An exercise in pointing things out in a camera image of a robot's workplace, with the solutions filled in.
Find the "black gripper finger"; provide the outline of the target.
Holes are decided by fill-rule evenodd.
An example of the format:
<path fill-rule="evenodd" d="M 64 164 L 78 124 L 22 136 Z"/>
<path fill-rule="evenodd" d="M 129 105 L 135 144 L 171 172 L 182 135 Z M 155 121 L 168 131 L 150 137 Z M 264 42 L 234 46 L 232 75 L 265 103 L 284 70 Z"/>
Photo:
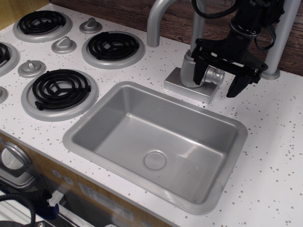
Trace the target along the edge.
<path fill-rule="evenodd" d="M 205 73 L 209 67 L 209 62 L 202 56 L 196 56 L 194 58 L 195 69 L 193 81 L 196 85 L 200 85 L 204 79 Z"/>
<path fill-rule="evenodd" d="M 241 93 L 247 87 L 248 84 L 250 84 L 252 82 L 252 80 L 253 80 L 253 78 L 251 76 L 236 75 L 229 87 L 229 90 L 228 90 L 226 96 L 228 98 L 236 97 L 239 93 Z"/>

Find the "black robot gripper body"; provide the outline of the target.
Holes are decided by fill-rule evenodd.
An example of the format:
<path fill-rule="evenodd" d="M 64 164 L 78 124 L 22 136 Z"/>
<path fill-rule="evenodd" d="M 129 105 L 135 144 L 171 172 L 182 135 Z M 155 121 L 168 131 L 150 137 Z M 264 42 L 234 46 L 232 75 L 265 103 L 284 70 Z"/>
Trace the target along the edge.
<path fill-rule="evenodd" d="M 248 50 L 252 40 L 257 44 L 261 27 L 245 29 L 242 26 L 230 27 L 230 32 L 222 40 L 196 39 L 196 47 L 191 57 L 204 57 L 209 66 L 227 71 L 233 75 L 251 76 L 258 79 L 268 69 L 267 64 Z"/>

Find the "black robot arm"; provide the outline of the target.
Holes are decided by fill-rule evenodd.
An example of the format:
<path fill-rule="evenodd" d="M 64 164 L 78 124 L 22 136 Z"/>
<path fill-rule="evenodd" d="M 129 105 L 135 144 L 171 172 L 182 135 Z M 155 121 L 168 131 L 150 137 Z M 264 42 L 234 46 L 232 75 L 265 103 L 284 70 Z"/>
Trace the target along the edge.
<path fill-rule="evenodd" d="M 265 51 L 275 44 L 276 33 L 274 23 L 278 23 L 284 14 L 282 0 L 237 0 L 229 9 L 206 14 L 199 10 L 197 2 L 192 1 L 195 12 L 205 19 L 215 19 L 235 12 L 230 20 L 230 31 L 222 40 L 196 39 L 196 47 L 191 55 L 196 63 L 193 81 L 199 85 L 206 77 L 210 66 L 227 71 L 235 78 L 231 83 L 227 97 L 236 97 L 247 85 L 258 83 L 262 72 L 268 69 L 266 63 L 248 51 L 252 41 L 257 42 L 263 28 L 267 28 L 272 36 L 272 43 L 258 47 Z"/>

